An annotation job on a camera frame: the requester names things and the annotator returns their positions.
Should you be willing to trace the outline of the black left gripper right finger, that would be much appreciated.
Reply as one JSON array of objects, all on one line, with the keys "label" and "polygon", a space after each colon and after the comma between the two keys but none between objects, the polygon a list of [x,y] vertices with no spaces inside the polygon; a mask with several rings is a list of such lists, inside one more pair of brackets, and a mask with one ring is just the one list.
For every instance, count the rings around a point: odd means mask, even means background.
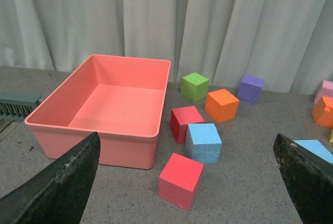
[{"label": "black left gripper right finger", "polygon": [[274,155],[303,223],[332,223],[332,164],[278,134]]}]

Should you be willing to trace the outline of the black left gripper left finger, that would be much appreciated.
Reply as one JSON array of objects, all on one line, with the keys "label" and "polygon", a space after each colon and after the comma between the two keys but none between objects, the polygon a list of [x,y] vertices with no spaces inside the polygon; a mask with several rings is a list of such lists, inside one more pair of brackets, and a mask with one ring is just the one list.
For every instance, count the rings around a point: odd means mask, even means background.
[{"label": "black left gripper left finger", "polygon": [[80,223],[95,180],[100,138],[91,133],[1,198],[1,223]]}]

